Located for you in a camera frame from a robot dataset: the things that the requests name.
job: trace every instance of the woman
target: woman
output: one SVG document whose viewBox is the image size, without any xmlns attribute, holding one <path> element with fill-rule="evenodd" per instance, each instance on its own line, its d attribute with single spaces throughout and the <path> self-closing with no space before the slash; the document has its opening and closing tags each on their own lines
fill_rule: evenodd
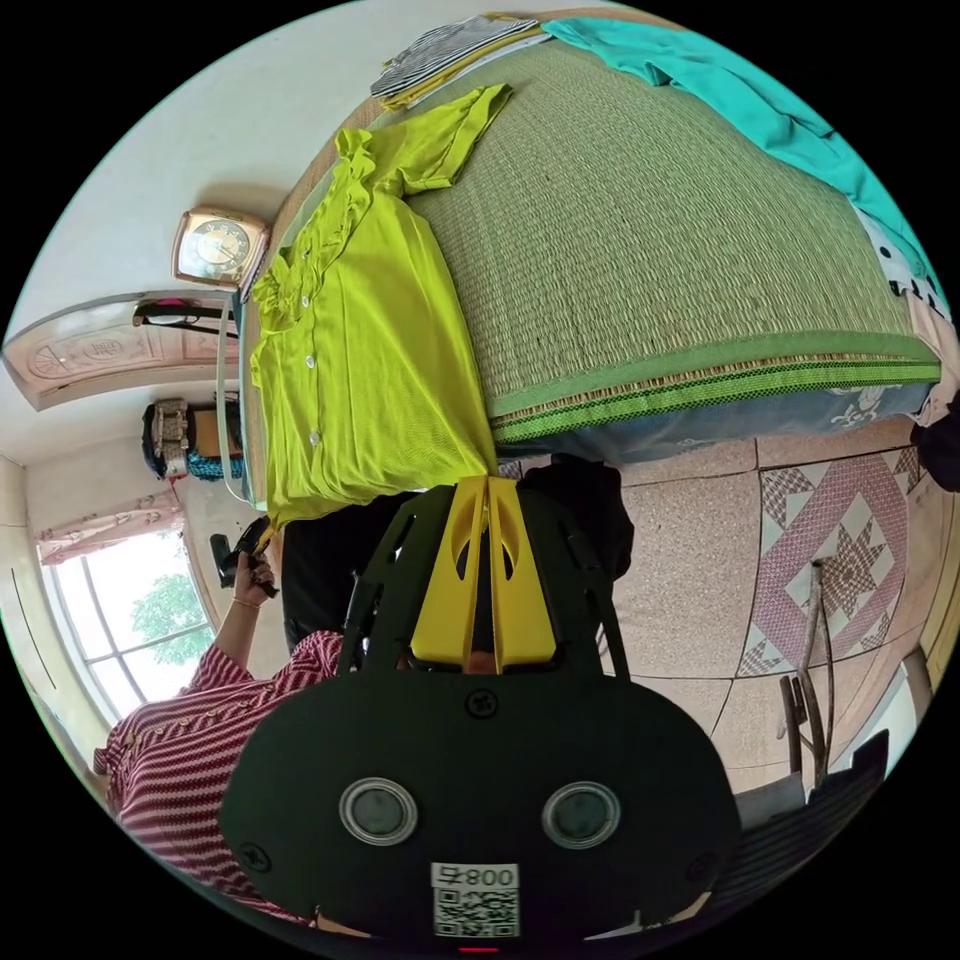
<svg viewBox="0 0 960 960">
<path fill-rule="evenodd" d="M 530 471 L 520 485 L 564 503 L 611 576 L 626 572 L 633 525 L 617 471 L 564 462 Z M 406 499 L 380 498 L 284 530 L 281 594 L 293 649 L 269 680 L 255 679 L 247 662 L 273 572 L 264 559 L 241 554 L 233 603 L 193 680 L 173 699 L 135 710 L 94 755 L 109 809 L 142 846 L 199 883 L 295 923 L 307 921 L 263 900 L 234 860 L 220 833 L 220 804 L 257 724 L 286 698 L 335 675 L 353 577 Z M 492 636 L 479 641 L 469 672 L 492 673 Z"/>
</svg>

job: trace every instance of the woman's hand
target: woman's hand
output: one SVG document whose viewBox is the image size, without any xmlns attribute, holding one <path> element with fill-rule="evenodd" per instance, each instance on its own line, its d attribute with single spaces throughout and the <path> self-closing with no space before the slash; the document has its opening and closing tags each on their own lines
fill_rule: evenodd
<svg viewBox="0 0 960 960">
<path fill-rule="evenodd" d="M 251 557 L 241 553 L 237 560 L 237 574 L 233 599 L 249 607 L 259 607 L 270 595 L 264 585 L 273 586 L 273 570 L 263 556 Z"/>
</svg>

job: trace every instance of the pink curtain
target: pink curtain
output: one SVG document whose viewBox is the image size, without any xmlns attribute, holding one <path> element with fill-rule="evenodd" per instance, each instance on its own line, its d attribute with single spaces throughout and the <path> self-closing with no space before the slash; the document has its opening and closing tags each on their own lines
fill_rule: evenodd
<svg viewBox="0 0 960 960">
<path fill-rule="evenodd" d="M 112 513 L 90 514 L 54 530 L 37 534 L 40 562 L 54 566 L 116 546 L 143 533 L 183 527 L 183 508 L 173 490 L 141 497 Z"/>
</svg>

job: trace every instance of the green mat border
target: green mat border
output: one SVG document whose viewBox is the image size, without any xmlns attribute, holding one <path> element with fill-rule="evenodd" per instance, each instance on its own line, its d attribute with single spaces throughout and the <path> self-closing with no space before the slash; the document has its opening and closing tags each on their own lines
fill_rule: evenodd
<svg viewBox="0 0 960 960">
<path fill-rule="evenodd" d="M 790 382 L 784 381 L 789 374 Z M 750 397 L 783 396 L 806 390 L 843 390 L 864 387 L 898 386 L 908 383 L 934 384 L 940 380 L 939 363 L 904 363 L 900 360 L 855 364 L 784 365 L 764 370 L 714 377 L 685 384 L 655 387 L 622 396 L 599 397 L 565 407 L 532 413 L 510 423 L 493 426 L 498 444 L 521 443 L 551 434 L 584 427 L 633 420 L 637 417 L 676 413 L 717 403 Z"/>
<path fill-rule="evenodd" d="M 494 397 L 487 403 L 487 415 L 491 419 L 496 419 L 497 417 L 519 413 L 521 410 L 527 410 L 530 407 L 559 403 L 568 397 L 575 397 L 584 393 L 595 393 L 598 390 L 627 386 L 631 383 L 642 383 L 645 380 L 655 380 L 660 377 L 677 376 L 695 370 L 709 370 L 738 363 L 783 360 L 785 357 L 822 354 L 865 354 L 877 357 L 879 363 L 882 363 L 881 358 L 887 357 L 914 360 L 928 367 L 935 366 L 937 373 L 932 382 L 936 383 L 940 379 L 940 366 L 935 355 L 922 340 L 911 335 L 852 333 L 839 330 L 823 331 L 817 334 L 809 332 L 763 334 L 730 343 L 715 343 L 674 350 L 670 353 L 658 354 L 633 363 L 585 370 L 582 373 L 574 374 L 553 383 L 539 384 L 514 393 L 504 394 L 502 397 Z M 756 375 L 763 378 L 776 369 L 776 367 L 765 368 Z M 700 384 L 711 382 L 715 381 L 698 381 Z M 904 382 L 915 383 L 917 380 Z M 864 384 L 864 381 L 857 380 L 852 385 L 860 384 Z M 707 402 L 721 402 L 724 399 L 730 399 L 729 394 L 715 394 L 714 396 L 715 400 Z M 572 406 L 568 409 L 572 411 L 577 408 Z"/>
</svg>

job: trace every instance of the screw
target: screw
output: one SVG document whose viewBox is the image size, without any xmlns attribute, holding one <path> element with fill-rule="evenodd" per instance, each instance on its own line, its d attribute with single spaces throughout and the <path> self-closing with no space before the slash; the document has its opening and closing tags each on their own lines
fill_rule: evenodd
<svg viewBox="0 0 960 960">
<path fill-rule="evenodd" d="M 715 853 L 702 853 L 687 867 L 687 880 L 690 883 L 701 883 L 712 877 L 717 870 L 719 858 Z"/>
<path fill-rule="evenodd" d="M 247 868 L 254 873 L 269 873 L 273 864 L 262 847 L 255 843 L 245 843 L 240 847 L 240 857 Z"/>
<path fill-rule="evenodd" d="M 486 720 L 497 712 L 497 698 L 489 690 L 474 690 L 467 696 L 467 713 L 476 720 Z"/>
</svg>

